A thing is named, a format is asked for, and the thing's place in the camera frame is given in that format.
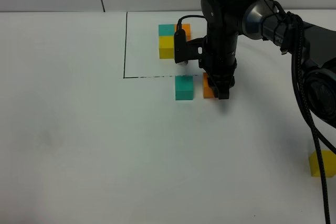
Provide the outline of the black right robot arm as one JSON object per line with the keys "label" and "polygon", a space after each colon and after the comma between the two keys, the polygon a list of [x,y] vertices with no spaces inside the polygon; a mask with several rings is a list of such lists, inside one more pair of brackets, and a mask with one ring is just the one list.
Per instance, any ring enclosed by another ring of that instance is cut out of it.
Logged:
{"label": "black right robot arm", "polygon": [[201,0],[207,21],[200,67],[209,75],[215,96],[228,99],[234,85],[237,38],[268,40],[283,54],[302,48],[298,62],[309,109],[335,126],[335,32],[307,22],[298,23],[275,0]]}

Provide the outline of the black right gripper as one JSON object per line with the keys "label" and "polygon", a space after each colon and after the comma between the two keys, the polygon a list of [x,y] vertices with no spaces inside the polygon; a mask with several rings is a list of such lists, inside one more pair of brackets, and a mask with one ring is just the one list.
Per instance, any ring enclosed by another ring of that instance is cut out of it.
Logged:
{"label": "black right gripper", "polygon": [[199,67],[212,78],[217,98],[220,100],[229,99],[229,90],[235,83],[237,39],[236,31],[208,31],[203,39]]}

